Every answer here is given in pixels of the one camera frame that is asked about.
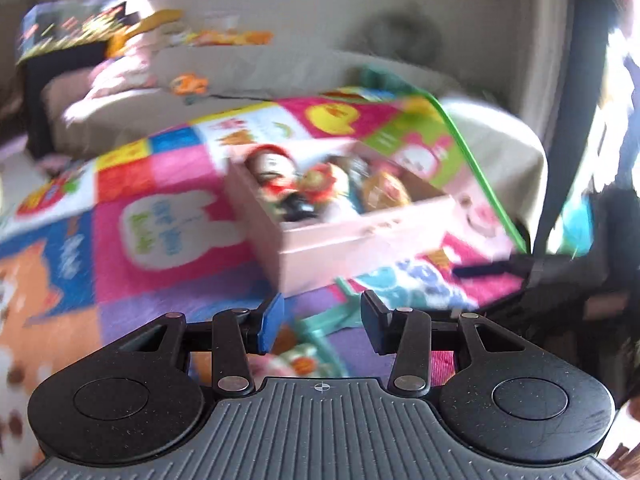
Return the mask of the row of orange plush toys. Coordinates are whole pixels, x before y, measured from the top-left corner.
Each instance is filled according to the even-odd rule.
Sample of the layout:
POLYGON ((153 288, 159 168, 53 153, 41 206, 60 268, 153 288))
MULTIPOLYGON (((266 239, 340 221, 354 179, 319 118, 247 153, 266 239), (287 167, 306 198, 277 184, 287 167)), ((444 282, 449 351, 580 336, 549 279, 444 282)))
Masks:
POLYGON ((264 46, 270 44, 273 33, 269 30, 248 30, 247 32, 222 32, 209 29, 194 32, 186 40, 193 47, 208 46, 264 46))

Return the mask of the pink fish toy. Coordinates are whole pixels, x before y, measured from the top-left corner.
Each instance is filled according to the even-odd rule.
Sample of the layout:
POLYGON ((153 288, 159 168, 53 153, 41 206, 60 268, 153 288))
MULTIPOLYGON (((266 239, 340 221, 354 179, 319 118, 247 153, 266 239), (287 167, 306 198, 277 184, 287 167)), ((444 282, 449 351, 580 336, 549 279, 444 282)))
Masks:
POLYGON ((280 329, 269 353, 247 356, 256 386, 266 377, 337 378, 349 371, 332 344, 317 334, 299 335, 292 327, 280 329))

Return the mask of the red hat knitted doll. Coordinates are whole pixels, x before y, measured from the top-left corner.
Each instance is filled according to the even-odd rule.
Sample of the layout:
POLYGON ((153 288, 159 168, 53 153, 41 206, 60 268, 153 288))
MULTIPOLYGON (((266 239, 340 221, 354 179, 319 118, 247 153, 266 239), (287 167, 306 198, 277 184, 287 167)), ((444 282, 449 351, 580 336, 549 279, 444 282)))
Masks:
POLYGON ((246 155, 244 166, 269 203, 280 203, 297 191, 296 163, 290 153, 279 145, 258 145, 246 155))

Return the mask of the pink plush toy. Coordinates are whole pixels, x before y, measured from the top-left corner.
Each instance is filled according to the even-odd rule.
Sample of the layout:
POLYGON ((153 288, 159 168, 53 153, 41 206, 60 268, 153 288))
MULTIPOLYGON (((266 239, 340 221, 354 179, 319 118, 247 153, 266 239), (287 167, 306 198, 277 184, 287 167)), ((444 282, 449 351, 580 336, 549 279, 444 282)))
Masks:
POLYGON ((129 90, 157 87, 157 76, 151 68, 149 52, 127 54, 121 58, 110 58, 90 73, 87 99, 114 96, 129 90))

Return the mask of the glass fish tank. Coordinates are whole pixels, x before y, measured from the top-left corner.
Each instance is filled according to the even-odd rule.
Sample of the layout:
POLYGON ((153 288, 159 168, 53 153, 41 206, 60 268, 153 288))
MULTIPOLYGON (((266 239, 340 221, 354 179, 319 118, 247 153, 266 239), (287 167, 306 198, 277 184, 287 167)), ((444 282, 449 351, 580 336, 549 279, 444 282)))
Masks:
POLYGON ((16 62, 51 51, 109 40, 140 21, 126 0, 65 0, 38 3, 22 19, 16 62))

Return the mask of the beige sofa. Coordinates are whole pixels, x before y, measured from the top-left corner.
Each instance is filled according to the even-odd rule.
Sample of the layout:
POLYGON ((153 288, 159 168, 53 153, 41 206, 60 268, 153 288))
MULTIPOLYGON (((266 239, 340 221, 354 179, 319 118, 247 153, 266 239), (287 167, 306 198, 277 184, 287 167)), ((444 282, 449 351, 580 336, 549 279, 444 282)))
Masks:
POLYGON ((538 231, 548 168, 536 133, 520 118, 472 99, 454 78, 386 58, 294 47, 178 47, 152 55, 157 87, 87 99, 64 110, 53 130, 56 150, 96 156, 205 115, 254 102, 313 96, 360 86, 367 68, 434 94, 456 124, 511 218, 538 231), (182 74, 208 79, 204 96, 176 96, 182 74))

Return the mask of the pink cardboard box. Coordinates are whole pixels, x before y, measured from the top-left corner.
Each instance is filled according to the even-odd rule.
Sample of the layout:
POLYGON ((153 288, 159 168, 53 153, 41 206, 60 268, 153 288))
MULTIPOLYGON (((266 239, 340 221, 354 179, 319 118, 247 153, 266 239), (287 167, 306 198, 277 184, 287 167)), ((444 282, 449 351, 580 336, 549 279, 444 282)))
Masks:
POLYGON ((452 196, 401 168, 400 180, 412 199, 408 206, 337 222, 283 223, 262 200, 244 166, 252 148, 228 147, 224 190, 262 270, 285 297, 437 250, 445 234, 464 218, 452 196))

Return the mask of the yellow duck plush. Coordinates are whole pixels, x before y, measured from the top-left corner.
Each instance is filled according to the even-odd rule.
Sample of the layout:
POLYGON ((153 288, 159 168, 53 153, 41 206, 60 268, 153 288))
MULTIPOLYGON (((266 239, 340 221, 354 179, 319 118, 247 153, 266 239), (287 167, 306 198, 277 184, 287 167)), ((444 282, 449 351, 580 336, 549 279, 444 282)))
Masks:
POLYGON ((159 10, 146 18, 142 18, 142 20, 138 21, 137 24, 119 29, 113 36, 111 36, 110 40, 108 40, 106 57, 116 58, 116 56, 119 56, 119 53, 122 52, 122 49, 126 46, 126 42, 129 39, 134 38, 134 36, 150 32, 151 30, 157 29, 165 24, 178 22, 182 18, 183 10, 159 10))

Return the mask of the black tank cabinet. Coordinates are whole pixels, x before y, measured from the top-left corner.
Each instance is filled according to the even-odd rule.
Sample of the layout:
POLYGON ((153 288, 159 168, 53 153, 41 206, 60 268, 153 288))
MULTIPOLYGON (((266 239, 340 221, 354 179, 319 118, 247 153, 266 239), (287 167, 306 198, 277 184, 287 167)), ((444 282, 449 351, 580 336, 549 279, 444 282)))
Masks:
POLYGON ((34 159, 55 152, 53 130, 64 110, 88 92, 90 70, 106 59, 107 41, 78 44, 24 58, 17 64, 23 87, 26 148, 34 159))

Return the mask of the colourful cartoon play mat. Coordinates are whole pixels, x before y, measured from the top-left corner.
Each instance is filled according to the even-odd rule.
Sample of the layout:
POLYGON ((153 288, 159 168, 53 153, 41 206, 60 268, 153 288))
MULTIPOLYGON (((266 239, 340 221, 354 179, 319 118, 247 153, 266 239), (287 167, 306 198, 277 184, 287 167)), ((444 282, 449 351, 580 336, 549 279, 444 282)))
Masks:
POLYGON ((360 88, 259 104, 129 143, 33 192, 1 222, 1 474, 39 462, 26 408, 52 373, 152 318, 192 322, 268 290, 222 185, 238 144, 356 139, 454 166, 422 96, 360 88))

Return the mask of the orange fish plush toy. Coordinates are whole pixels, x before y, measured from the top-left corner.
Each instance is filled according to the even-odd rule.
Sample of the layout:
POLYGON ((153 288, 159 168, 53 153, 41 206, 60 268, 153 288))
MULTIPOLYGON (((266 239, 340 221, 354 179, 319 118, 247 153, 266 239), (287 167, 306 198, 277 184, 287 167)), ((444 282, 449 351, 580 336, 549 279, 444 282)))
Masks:
POLYGON ((182 74, 170 83, 176 96, 204 96, 208 91, 208 79, 197 74, 182 74))

